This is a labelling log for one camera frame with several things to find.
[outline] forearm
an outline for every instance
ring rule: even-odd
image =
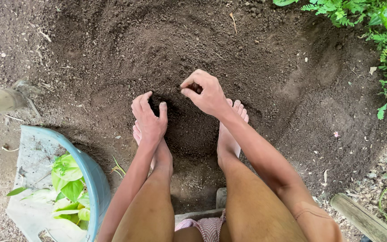
[[[137,153],[108,206],[99,232],[98,242],[110,242],[119,223],[149,173],[156,145],[140,142]]]
[[[229,107],[218,118],[238,142],[258,175],[283,203],[290,203],[286,195],[292,188],[301,190],[306,200],[314,202],[293,166],[239,114]]]

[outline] dark soil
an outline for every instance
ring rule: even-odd
[[[215,151],[218,120],[179,90],[203,69],[227,97],[243,102],[250,124],[288,158],[312,195],[342,191],[369,172],[387,142],[387,123],[376,118],[384,102],[376,95],[378,72],[368,73],[379,64],[374,46],[357,37],[360,26],[336,28],[300,5],[246,3],[1,2],[0,52],[7,56],[0,57],[0,87],[28,76],[44,90],[33,97],[43,118],[25,119],[66,135],[104,171],[115,166],[111,155],[128,169],[137,147],[130,104],[152,90],[155,107],[168,103],[165,139],[180,214],[213,209],[225,186]],[[114,192],[120,177],[108,179]]]

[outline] toe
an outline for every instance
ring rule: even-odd
[[[231,100],[231,98],[227,98],[226,101],[228,102],[228,104],[229,104],[230,106],[232,106],[232,100]]]
[[[243,110],[242,110],[240,115],[241,115],[241,118],[244,119],[246,117],[246,115],[247,115],[247,109],[243,108]]]
[[[244,105],[240,104],[240,106],[238,106],[237,113],[241,115],[241,113],[243,112],[243,108],[244,108]]]
[[[140,141],[141,141],[141,138],[138,137],[138,135],[136,133],[133,133],[132,135],[134,136],[135,141],[137,141],[137,145],[139,145]]]
[[[141,139],[141,132],[140,132],[140,130],[137,128],[136,125],[134,125],[134,126],[132,127],[132,130],[134,130],[134,134],[136,134],[136,135]]]
[[[235,100],[234,102],[234,109],[236,112],[238,112],[238,107],[240,107],[241,101],[240,100]]]

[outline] left hand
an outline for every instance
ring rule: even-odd
[[[152,91],[136,97],[132,101],[131,108],[142,134],[140,143],[158,145],[167,129],[167,104],[166,102],[159,104],[159,117],[156,117],[149,105],[150,96],[152,96]]]

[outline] right hand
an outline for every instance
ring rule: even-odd
[[[190,98],[198,108],[216,118],[229,107],[218,79],[203,70],[194,71],[180,87],[181,93]]]

